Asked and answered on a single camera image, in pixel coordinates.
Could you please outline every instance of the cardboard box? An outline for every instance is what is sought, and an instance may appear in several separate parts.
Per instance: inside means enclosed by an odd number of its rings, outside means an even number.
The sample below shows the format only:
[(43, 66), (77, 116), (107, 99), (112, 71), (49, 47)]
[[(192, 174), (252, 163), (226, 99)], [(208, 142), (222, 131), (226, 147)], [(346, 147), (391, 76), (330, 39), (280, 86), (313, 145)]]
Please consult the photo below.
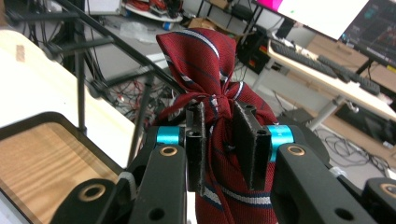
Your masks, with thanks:
[(230, 30), (227, 30), (226, 28), (215, 23), (214, 21), (210, 20), (209, 18), (206, 18), (206, 19), (205, 18), (195, 18), (190, 22), (189, 28), (206, 28), (206, 29), (210, 29), (210, 30), (215, 30), (215, 31), (218, 31), (222, 34), (225, 34), (225, 35), (235, 39), (236, 43), (238, 43), (239, 39), (243, 36), (243, 35), (235, 34), (234, 32), (232, 32)]
[(227, 0), (210, 0), (209, 2), (222, 9), (227, 8), (229, 4)]

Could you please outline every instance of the tie knot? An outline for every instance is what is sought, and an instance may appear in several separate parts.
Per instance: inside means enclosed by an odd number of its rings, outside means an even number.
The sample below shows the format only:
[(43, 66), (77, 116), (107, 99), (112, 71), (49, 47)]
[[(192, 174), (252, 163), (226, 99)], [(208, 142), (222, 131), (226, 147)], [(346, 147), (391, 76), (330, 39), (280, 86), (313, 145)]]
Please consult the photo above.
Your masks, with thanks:
[(209, 110), (213, 113), (213, 119), (231, 119), (233, 117), (230, 105), (231, 101), (225, 95), (211, 95), (209, 97)]

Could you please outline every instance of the computer monitor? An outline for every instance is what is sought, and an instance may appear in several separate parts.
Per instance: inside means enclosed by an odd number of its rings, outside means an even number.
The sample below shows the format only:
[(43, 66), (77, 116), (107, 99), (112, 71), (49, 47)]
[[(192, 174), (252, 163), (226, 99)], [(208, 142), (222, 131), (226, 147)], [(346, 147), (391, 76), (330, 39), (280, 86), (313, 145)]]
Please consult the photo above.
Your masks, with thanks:
[(396, 0), (369, 0), (340, 40), (396, 71)]
[(317, 33), (338, 40), (368, 0), (256, 0), (256, 3)]

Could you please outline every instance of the striped necktie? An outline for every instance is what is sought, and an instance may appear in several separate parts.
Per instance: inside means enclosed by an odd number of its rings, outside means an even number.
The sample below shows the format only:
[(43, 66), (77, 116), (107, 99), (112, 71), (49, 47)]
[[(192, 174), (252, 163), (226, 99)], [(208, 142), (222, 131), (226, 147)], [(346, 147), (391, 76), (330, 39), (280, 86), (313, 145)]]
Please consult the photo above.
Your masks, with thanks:
[(198, 223), (276, 223), (269, 200), (275, 165), (268, 164), (264, 190), (249, 190), (233, 145), (233, 103), (256, 106), (260, 125), (273, 125), (271, 108), (244, 82), (231, 82), (235, 40), (217, 31), (194, 28), (157, 35), (172, 76), (186, 90), (166, 108), (166, 118), (191, 100), (203, 102), (208, 141), (205, 165), (205, 193), (196, 194)]

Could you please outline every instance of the white desk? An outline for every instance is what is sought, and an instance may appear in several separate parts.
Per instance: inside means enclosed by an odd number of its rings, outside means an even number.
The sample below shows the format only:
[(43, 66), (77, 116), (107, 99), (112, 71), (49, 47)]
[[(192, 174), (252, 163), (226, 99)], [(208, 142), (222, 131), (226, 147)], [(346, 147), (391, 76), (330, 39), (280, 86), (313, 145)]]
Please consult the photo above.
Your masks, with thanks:
[[(0, 64), (0, 128), (46, 111), (59, 112), (78, 126), (77, 79), (25, 36), (0, 30)], [(126, 167), (134, 124), (87, 89), (85, 122), (87, 136)]]
[[(325, 120), (330, 114), (344, 101), (348, 100), (353, 103), (356, 103), (359, 106), (363, 106), (366, 109), (372, 111), (378, 116), (384, 119), (391, 119), (396, 121), (396, 113), (382, 100), (378, 97), (372, 95), (371, 93), (361, 89), (358, 83), (350, 81), (349, 83), (345, 83), (338, 78), (332, 78), (326, 76), (317, 70), (314, 70), (310, 67), (302, 65), (300, 63), (295, 62), (287, 57), (284, 57), (280, 54), (275, 53), (271, 49), (271, 44), (268, 45), (268, 55), (271, 57), (270, 62), (265, 65), (262, 72), (259, 74), (259, 77), (256, 79), (253, 84), (252, 89), (255, 91), (262, 84), (266, 77), (273, 75), (271, 72), (271, 67), (274, 62), (280, 63), (291, 70), (294, 70), (301, 74), (307, 80), (312, 80), (316, 82), (321, 87), (328, 89), (329, 91), (335, 92), (338, 94), (336, 98), (330, 101), (327, 105), (323, 106), (319, 112), (318, 116), (314, 118), (307, 126), (309, 129), (316, 129), (319, 124)], [(311, 57), (317, 57), (317, 55), (310, 52)]]

